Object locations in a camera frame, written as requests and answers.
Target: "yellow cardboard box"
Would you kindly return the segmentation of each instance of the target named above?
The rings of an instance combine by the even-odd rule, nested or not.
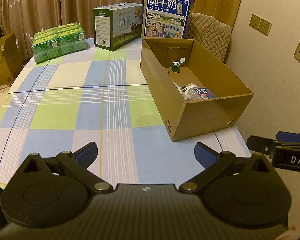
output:
[[[171,71],[180,61],[180,73]],[[141,71],[171,141],[235,124],[253,93],[230,68],[195,40],[143,38]],[[194,83],[216,98],[185,100],[180,87]]]
[[[10,85],[23,69],[14,33],[0,38],[0,85]]]

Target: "cartoon family illustration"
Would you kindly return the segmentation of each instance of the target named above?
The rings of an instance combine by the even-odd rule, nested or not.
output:
[[[164,26],[161,26],[161,22],[154,22],[149,25],[149,29],[146,31],[148,37],[163,37]]]

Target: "tablecloth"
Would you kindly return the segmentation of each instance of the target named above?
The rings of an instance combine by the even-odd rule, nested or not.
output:
[[[0,108],[0,186],[26,156],[75,151],[90,141],[98,158],[89,171],[111,183],[174,183],[204,168],[194,158],[203,142],[250,156],[236,126],[171,142],[140,70],[141,38],[110,52],[94,47],[39,65],[33,58]]]

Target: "checkered tablecloth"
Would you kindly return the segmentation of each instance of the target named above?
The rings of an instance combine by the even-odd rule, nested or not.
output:
[[[31,152],[53,157],[90,141],[89,170],[117,183],[175,183],[203,170],[194,145],[250,156],[235,126],[171,142],[140,70],[141,38],[110,52],[87,49],[35,65],[29,61],[0,108],[0,186]]]

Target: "chair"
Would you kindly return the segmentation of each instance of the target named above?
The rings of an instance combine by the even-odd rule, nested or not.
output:
[[[212,16],[192,13],[188,39],[202,44],[221,61],[224,60],[231,37],[231,27]]]

